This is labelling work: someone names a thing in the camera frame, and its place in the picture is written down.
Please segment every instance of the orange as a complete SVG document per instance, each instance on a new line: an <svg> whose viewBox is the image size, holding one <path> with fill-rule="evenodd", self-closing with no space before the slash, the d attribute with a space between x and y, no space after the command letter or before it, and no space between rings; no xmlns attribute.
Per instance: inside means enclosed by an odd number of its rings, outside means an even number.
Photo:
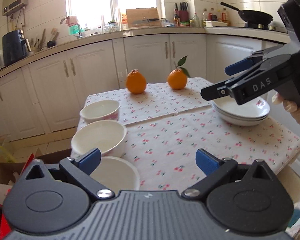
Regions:
<svg viewBox="0 0 300 240"><path fill-rule="evenodd" d="M187 76L181 69L175 69L169 74L167 81L172 89L179 90L185 88Z"/></svg>
<svg viewBox="0 0 300 240"><path fill-rule="evenodd" d="M147 81L145 77L137 70L132 70L126 80L126 87L132 94L141 94L146 90Z"/></svg>

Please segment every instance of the faucet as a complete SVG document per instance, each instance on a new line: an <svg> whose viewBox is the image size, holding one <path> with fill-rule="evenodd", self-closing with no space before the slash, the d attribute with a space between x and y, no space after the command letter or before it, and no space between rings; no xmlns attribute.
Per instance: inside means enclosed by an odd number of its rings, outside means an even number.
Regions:
<svg viewBox="0 0 300 240"><path fill-rule="evenodd" d="M69 17L64 17L64 18L62 18L61 21L60 21L60 24L62 24L63 21L66 20L66 19L68 19L68 18L69 18ZM79 23L79 22L78 22L78 27L79 27L79 35L78 35L78 36L73 35L73 36L74 36L74 37L77 37L77 39L80 39L80 38L83 38L83 36L82 36L81 27L80 27L80 23Z"/></svg>

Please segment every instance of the tablecloth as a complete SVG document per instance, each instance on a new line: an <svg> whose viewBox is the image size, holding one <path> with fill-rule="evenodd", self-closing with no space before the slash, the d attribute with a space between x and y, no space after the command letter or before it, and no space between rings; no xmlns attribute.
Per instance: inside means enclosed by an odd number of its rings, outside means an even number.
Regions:
<svg viewBox="0 0 300 240"><path fill-rule="evenodd" d="M253 127L223 121L200 96L201 88L209 84L191 78L179 91L159 83L148 84L140 95L121 89L88 96L86 105L104 99L120 101L119 121L128 130L122 158L140 173L140 190L181 192L203 179L205 174L195 164L199 148L238 163L264 159L276 174L300 152L300 138L271 117ZM85 125L81 119L78 130Z"/></svg>

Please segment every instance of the screw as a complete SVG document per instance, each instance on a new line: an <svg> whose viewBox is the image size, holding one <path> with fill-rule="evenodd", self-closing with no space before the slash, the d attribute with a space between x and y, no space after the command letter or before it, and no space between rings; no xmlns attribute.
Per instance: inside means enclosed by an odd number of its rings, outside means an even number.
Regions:
<svg viewBox="0 0 300 240"><path fill-rule="evenodd" d="M185 190L184 193L187 197L197 197L200 195L201 192L195 188L188 188Z"/></svg>
<svg viewBox="0 0 300 240"><path fill-rule="evenodd" d="M97 191L97 196L99 198L109 198L113 196L113 192L109 189L101 189Z"/></svg>

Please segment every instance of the stack of plates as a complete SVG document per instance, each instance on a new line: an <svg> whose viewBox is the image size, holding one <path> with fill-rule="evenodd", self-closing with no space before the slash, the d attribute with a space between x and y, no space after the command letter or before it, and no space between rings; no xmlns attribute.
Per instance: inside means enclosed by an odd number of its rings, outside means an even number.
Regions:
<svg viewBox="0 0 300 240"><path fill-rule="evenodd" d="M269 104L261 97L239 106L233 98L227 96L213 100L211 105L223 120L240 126L257 125L270 112Z"/></svg>

